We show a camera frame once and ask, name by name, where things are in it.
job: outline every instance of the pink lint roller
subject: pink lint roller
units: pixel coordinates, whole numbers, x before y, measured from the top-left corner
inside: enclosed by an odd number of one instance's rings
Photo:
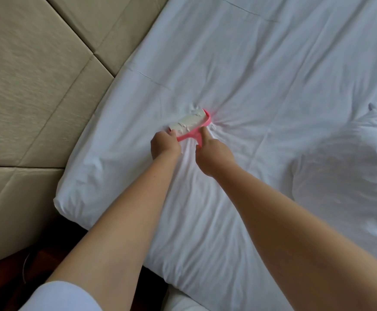
[[[180,142],[186,138],[194,138],[197,140],[198,145],[201,146],[201,135],[198,129],[209,125],[211,121],[212,118],[206,110],[198,109],[178,122],[169,125],[169,129],[170,131],[175,130],[177,141]]]

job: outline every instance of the bed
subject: bed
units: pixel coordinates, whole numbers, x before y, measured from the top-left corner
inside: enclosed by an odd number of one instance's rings
[[[75,146],[54,200],[89,229],[190,111],[292,197],[291,163],[377,100],[377,0],[169,0]],[[144,265],[210,310],[289,310],[235,208],[183,155]]]

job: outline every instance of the white bed sheet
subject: white bed sheet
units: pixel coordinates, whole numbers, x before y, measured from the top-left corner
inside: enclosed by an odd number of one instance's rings
[[[377,0],[169,0],[79,139],[55,206],[89,229],[151,162],[153,134],[205,108],[248,172],[291,196],[290,163],[377,100]],[[144,265],[210,310],[290,306],[182,142]]]

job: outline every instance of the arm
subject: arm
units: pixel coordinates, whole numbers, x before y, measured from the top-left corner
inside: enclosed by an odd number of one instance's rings
[[[202,129],[200,169],[237,208],[265,266],[295,310],[377,311],[377,260],[240,168]]]
[[[151,141],[152,165],[109,206],[47,280],[86,290],[105,310],[129,310],[181,147],[175,132]]]

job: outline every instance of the beige headboard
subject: beige headboard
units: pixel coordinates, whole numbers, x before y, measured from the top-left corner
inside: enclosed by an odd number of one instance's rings
[[[0,0],[0,259],[34,243],[70,152],[167,0]]]

